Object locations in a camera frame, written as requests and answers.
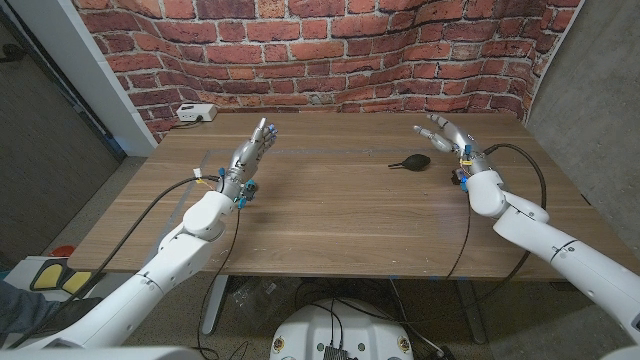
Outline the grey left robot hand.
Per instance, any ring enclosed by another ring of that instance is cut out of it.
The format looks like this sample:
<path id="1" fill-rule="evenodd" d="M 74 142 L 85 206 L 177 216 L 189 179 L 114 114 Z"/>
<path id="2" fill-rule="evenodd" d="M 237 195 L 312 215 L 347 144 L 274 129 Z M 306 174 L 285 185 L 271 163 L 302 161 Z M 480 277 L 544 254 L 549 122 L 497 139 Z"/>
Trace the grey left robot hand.
<path id="1" fill-rule="evenodd" d="M 277 129 L 266 121 L 263 117 L 251 137 L 234 151 L 229 166 L 217 185 L 216 190 L 232 200 L 240 195 L 244 184 L 256 174 L 263 155 L 276 141 Z"/>

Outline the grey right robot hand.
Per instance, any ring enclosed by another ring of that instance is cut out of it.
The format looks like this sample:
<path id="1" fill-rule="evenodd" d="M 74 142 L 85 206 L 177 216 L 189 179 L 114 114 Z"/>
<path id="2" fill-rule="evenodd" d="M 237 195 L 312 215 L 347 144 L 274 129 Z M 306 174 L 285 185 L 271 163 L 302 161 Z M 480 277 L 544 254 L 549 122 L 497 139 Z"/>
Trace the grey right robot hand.
<path id="1" fill-rule="evenodd" d="M 492 169 L 490 161 L 471 134 L 441 115 L 428 114 L 427 118 L 437 125 L 437 131 L 420 125 L 414 125 L 413 130 L 427 138 L 438 151 L 454 154 L 470 175 Z"/>

